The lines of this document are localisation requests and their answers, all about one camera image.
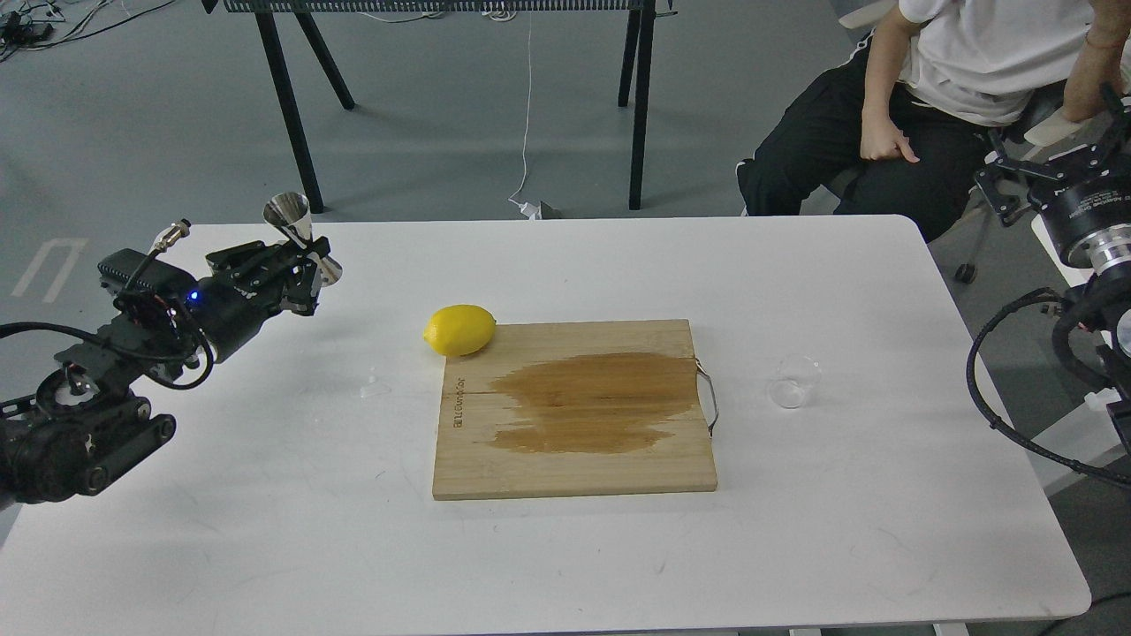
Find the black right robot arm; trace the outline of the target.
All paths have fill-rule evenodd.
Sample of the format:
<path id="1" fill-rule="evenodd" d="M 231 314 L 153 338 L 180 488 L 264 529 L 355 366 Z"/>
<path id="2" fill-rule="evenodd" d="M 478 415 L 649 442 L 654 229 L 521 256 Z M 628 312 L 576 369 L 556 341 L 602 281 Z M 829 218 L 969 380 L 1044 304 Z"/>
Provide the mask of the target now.
<path id="1" fill-rule="evenodd" d="M 1026 452 L 1050 459 L 1071 473 L 1115 488 L 1128 488 L 1128 476 L 1064 458 L 1015 427 L 1007 424 L 984 399 L 975 377 L 975 360 L 982 342 L 999 323 L 1024 307 L 1055 306 L 1057 323 L 1051 330 L 1051 349 L 1059 363 L 1093 390 L 1114 390 L 1105 407 L 1119 442 L 1128 446 L 1128 301 L 1130 301 L 1130 166 L 1128 166 L 1128 101 L 1110 84 L 1100 94 L 1110 124 L 1098 141 L 1067 151 L 1042 163 L 1010 156 L 1002 136 L 990 136 L 993 154 L 975 182 L 1002 224 L 1009 226 L 1021 214 L 1021 199 L 1001 194 L 998 184 L 1011 180 L 1025 186 L 1031 209 L 1044 222 L 1059 263 L 1070 269 L 1089 269 L 1083 284 L 1059 293 L 1039 287 L 1013 302 L 978 330 L 966 361 L 966 383 L 975 406 L 990 427 Z"/>

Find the person's right hand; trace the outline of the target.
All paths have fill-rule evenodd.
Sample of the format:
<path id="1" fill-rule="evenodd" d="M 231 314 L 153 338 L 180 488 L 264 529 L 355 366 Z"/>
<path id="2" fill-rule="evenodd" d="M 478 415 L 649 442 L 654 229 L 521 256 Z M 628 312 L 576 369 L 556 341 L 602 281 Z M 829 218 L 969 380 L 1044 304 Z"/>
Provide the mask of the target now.
<path id="1" fill-rule="evenodd" d="M 860 158 L 865 161 L 903 160 L 918 163 L 910 140 L 884 112 L 863 112 Z"/>

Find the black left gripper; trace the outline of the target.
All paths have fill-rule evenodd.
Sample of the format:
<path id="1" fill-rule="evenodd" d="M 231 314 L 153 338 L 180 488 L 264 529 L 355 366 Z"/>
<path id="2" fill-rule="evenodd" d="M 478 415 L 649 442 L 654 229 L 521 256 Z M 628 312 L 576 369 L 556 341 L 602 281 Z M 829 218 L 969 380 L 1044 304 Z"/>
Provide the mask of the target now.
<path id="1" fill-rule="evenodd" d="M 223 363 L 275 315 L 314 315 L 329 264 L 329 241 L 310 248 L 252 241 L 206 253 L 211 276 L 183 294 L 185 310 Z"/>

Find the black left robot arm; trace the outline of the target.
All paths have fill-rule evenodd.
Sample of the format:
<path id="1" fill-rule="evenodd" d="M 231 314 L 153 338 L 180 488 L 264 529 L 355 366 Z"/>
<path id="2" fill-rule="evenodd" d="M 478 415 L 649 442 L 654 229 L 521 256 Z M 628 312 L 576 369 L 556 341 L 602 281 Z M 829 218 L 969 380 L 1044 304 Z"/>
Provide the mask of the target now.
<path id="1" fill-rule="evenodd" d="M 316 313 L 320 290 L 342 274 L 329 241 L 308 220 L 275 227 L 280 242 L 214 251 L 209 276 L 198 280 L 162 261 L 190 232 L 178 221 L 147 251 L 126 248 L 100 261 L 116 315 L 98 330 L 5 324 L 5 337 L 53 330 L 74 346 L 57 354 L 36 392 L 3 402 L 3 507 L 101 495 L 175 435 L 175 418 L 155 412 L 133 383 L 190 390 L 275 315 Z"/>

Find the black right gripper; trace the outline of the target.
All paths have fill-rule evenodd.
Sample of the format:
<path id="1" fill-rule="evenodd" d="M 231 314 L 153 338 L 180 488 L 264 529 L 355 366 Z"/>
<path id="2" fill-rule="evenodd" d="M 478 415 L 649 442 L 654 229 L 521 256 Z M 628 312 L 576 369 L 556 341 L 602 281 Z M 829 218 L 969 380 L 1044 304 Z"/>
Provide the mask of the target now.
<path id="1" fill-rule="evenodd" d="M 1063 181 L 1044 177 L 1038 162 L 990 152 L 975 184 L 1003 227 L 1034 207 L 1059 263 L 1070 269 L 1128 269 L 1128 127 L 1130 114 L 1111 83 L 1100 84 L 1108 126 L 1090 148 L 1059 155 L 1051 167 Z"/>

